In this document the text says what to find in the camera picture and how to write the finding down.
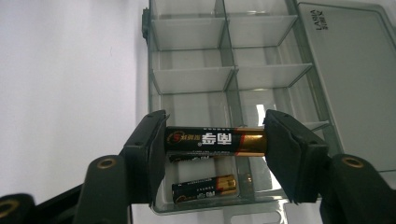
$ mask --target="aa battery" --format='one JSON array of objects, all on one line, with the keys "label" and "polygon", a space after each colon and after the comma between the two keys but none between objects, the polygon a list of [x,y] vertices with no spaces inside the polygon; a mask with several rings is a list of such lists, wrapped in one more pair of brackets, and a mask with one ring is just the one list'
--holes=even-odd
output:
[{"label": "aa battery", "polygon": [[262,157],[264,129],[167,127],[165,150],[172,155]]},{"label": "aa battery", "polygon": [[179,161],[202,161],[221,156],[192,156],[192,155],[169,155],[169,161],[172,163]]},{"label": "aa battery", "polygon": [[172,185],[174,203],[236,193],[233,175],[215,176]]}]

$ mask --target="metal screw hole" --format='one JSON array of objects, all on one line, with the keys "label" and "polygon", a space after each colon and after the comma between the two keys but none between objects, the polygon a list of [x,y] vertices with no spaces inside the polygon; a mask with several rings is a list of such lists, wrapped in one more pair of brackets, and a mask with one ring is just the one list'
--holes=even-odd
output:
[{"label": "metal screw hole", "polygon": [[364,164],[352,157],[344,157],[343,163],[354,168],[362,168]]},{"label": "metal screw hole", "polygon": [[116,165],[116,163],[117,163],[116,160],[114,160],[112,158],[106,158],[106,159],[99,161],[97,164],[97,167],[99,169],[107,169],[107,168],[110,168],[110,167]]},{"label": "metal screw hole", "polygon": [[20,206],[20,202],[17,200],[9,199],[0,202],[0,218],[8,216],[11,212]]}]

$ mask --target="white background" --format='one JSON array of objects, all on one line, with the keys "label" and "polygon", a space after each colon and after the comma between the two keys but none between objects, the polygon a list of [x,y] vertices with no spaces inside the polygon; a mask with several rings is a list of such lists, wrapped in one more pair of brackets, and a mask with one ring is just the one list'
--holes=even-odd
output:
[{"label": "white background", "polygon": [[[42,203],[120,152],[148,112],[148,4],[0,0],[0,197],[25,192]],[[293,209],[290,223],[319,223],[315,209]],[[146,205],[134,206],[134,220],[223,221],[220,211],[158,217]]]}]

